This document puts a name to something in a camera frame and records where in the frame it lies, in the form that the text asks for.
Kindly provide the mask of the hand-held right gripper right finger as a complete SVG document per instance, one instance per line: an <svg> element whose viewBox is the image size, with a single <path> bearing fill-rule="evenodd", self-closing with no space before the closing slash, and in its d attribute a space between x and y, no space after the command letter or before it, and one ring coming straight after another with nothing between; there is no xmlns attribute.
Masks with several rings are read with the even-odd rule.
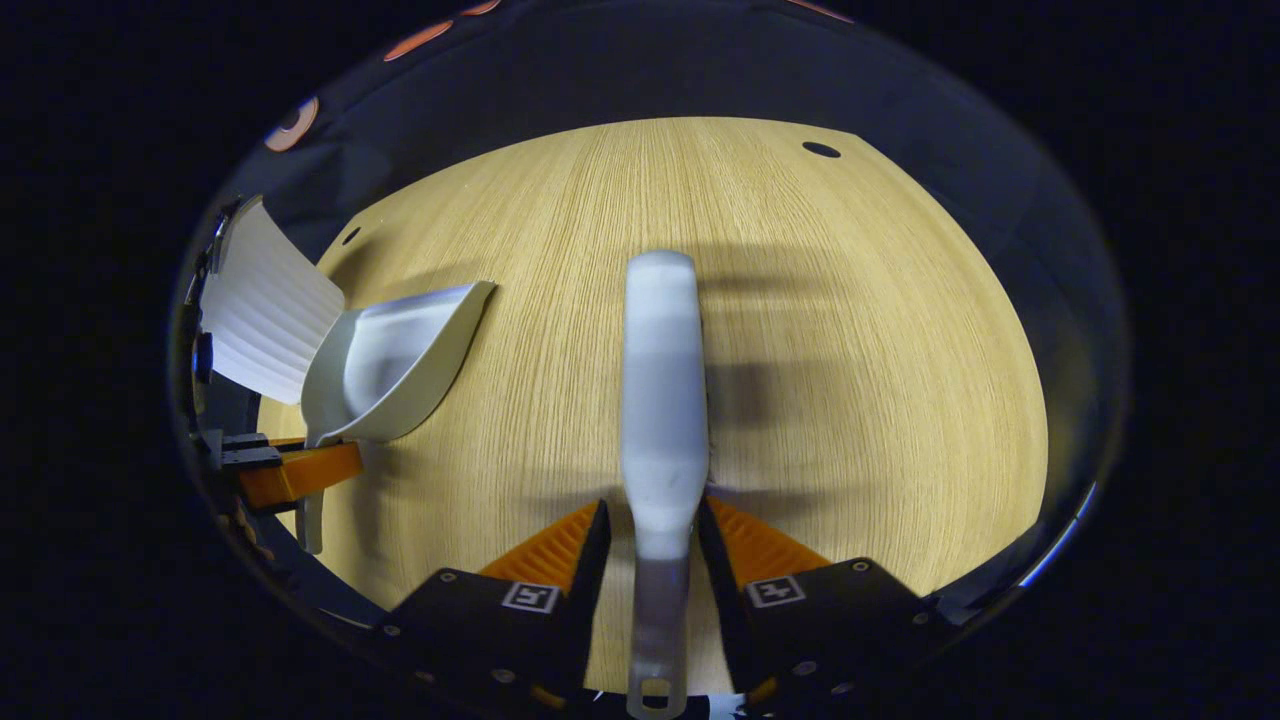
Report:
<svg viewBox="0 0 1280 720"><path fill-rule="evenodd" d="M698 538L748 707L867 707L951 643L950 623L873 559L831 561L712 496Z"/></svg>

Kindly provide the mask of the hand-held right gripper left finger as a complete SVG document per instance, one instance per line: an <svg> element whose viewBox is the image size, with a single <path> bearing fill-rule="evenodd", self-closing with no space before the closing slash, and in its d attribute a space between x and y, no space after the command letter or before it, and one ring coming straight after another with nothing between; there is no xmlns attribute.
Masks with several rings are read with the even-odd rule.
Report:
<svg viewBox="0 0 1280 720"><path fill-rule="evenodd" d="M568 707L611 541L598 500L479 571L443 568L376 624L378 657L465 707Z"/></svg>

